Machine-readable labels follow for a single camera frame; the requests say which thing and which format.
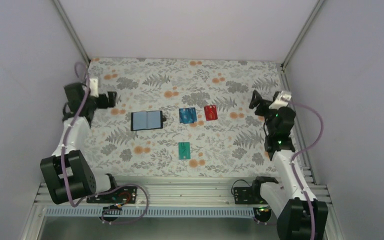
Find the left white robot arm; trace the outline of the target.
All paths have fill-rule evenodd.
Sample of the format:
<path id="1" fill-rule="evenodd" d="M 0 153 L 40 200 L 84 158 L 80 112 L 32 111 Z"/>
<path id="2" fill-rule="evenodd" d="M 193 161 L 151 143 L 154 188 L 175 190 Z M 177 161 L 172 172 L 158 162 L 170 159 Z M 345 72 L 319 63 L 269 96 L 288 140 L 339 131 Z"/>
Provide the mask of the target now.
<path id="1" fill-rule="evenodd" d="M 93 172 L 81 152 L 95 111 L 115 106 L 117 93 L 99 93 L 98 85 L 98 79 L 92 78 L 89 83 L 75 82 L 64 87 L 69 111 L 63 112 L 63 132 L 52 155 L 40 162 L 49 195 L 56 205 L 98 194 L 108 203 L 119 197 L 114 177 Z"/>

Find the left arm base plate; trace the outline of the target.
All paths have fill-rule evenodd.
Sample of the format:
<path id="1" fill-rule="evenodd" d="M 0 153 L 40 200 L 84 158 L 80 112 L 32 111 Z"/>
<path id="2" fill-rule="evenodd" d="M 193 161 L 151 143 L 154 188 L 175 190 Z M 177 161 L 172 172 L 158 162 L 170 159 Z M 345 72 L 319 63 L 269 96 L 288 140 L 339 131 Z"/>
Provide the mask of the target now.
<path id="1" fill-rule="evenodd" d="M 89 204 L 134 204 L 136 202 L 138 188 L 126 186 L 119 188 L 110 194 L 100 194 L 86 199 Z"/>

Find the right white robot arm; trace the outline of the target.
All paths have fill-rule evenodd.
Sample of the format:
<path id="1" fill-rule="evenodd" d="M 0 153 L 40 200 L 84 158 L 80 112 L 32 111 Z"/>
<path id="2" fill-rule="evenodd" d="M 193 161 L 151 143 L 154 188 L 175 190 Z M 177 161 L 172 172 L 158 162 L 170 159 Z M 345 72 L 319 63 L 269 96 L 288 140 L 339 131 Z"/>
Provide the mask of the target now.
<path id="1" fill-rule="evenodd" d="M 275 92 L 272 100 L 263 99 L 257 90 L 252 92 L 249 108 L 264 117 L 264 148 L 280 180 L 256 177 L 250 195 L 258 204 L 267 202 L 277 218 L 279 239 L 321 240 L 329 210 L 327 203 L 312 192 L 300 170 L 297 157 L 307 149 L 297 151 L 292 142 L 296 112 L 290 107 L 291 99 L 288 91 Z"/>

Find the blue credit card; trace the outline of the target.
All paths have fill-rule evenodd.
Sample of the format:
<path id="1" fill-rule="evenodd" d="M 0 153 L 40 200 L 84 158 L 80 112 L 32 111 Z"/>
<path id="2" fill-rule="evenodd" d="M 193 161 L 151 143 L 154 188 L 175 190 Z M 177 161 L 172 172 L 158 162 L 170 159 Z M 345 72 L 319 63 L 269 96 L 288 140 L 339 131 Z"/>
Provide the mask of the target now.
<path id="1" fill-rule="evenodd" d="M 179 122 L 181 124 L 193 124 L 197 122 L 197 113 L 195 107 L 179 109 Z"/>

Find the red credit card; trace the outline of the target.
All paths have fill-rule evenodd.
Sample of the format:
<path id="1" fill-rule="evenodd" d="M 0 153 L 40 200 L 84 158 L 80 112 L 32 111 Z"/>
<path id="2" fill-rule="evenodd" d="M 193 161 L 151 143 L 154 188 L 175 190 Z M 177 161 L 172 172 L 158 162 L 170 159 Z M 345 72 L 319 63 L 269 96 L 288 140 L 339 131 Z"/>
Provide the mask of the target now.
<path id="1" fill-rule="evenodd" d="M 215 105 L 204 106 L 204 114 L 207 121 L 214 121 L 218 119 L 217 107 Z"/>

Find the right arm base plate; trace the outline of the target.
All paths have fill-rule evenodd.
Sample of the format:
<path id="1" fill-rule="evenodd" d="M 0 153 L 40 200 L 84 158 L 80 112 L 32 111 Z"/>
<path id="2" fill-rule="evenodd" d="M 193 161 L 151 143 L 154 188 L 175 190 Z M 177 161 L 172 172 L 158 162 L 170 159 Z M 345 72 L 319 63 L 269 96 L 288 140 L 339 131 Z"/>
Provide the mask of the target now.
<path id="1" fill-rule="evenodd" d="M 247 186 L 235 187 L 237 182 L 244 182 Z M 260 189 L 264 183 L 275 183 L 279 182 L 274 177 L 258 176 L 256 177 L 251 184 L 249 184 L 244 179 L 238 179 L 233 182 L 231 186 L 231 194 L 234 197 L 234 202 L 236 205 L 257 205 L 264 204 L 268 202 L 261 197 Z"/>

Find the green credit card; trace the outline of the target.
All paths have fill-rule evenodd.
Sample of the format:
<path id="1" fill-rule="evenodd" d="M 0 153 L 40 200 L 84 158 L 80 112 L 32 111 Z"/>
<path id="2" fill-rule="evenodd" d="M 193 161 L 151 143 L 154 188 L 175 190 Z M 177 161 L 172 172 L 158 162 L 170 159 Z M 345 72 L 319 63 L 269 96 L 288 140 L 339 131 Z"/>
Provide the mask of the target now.
<path id="1" fill-rule="evenodd" d="M 189 142 L 178 143 L 178 159 L 182 161 L 191 159 L 191 146 Z"/>

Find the black leather card holder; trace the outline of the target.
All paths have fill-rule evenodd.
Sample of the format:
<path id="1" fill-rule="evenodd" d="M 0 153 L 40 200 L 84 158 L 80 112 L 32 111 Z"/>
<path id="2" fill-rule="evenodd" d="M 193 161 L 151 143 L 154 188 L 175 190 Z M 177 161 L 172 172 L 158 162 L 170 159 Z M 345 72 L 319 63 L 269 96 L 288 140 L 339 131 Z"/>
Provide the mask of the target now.
<path id="1" fill-rule="evenodd" d="M 166 121 L 166 116 L 160 110 L 132 112 L 130 114 L 130 130 L 134 132 L 163 129 Z"/>

